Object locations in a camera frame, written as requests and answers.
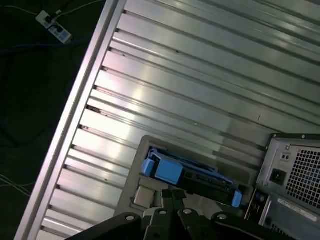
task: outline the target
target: label sticker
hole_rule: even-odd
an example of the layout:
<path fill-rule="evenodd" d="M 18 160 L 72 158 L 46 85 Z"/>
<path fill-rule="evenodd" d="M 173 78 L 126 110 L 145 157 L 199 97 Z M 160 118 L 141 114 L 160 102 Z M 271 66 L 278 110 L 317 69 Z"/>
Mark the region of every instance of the label sticker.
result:
<path fill-rule="evenodd" d="M 307 219 L 310 219 L 311 221 L 313 222 L 316 222 L 317 221 L 317 217 L 306 212 L 305 210 L 302 210 L 301 208 L 295 206 L 295 205 L 292 205 L 291 203 L 285 201 L 285 200 L 282 200 L 282 199 L 278 199 L 278 203 L 286 206 L 287 208 L 290 208 L 291 210 L 295 211 L 296 213 L 306 217 Z"/>

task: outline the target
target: ribbed metal surface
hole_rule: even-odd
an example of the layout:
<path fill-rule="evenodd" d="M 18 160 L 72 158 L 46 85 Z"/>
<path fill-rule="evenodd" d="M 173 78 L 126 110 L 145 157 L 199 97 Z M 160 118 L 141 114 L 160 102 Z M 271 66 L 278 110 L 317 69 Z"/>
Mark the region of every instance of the ribbed metal surface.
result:
<path fill-rule="evenodd" d="M 241 174 L 230 176 L 253 184 L 270 133 L 319 134 L 320 9 L 292 7 L 128 0 L 43 229 L 65 238 L 112 217 L 145 135 L 232 163 Z"/>
<path fill-rule="evenodd" d="M 63 240 L 64 238 L 54 235 L 52 233 L 49 233 L 47 231 L 40 230 L 36 237 L 36 240 L 45 240 L 45 239 L 46 240 Z"/>

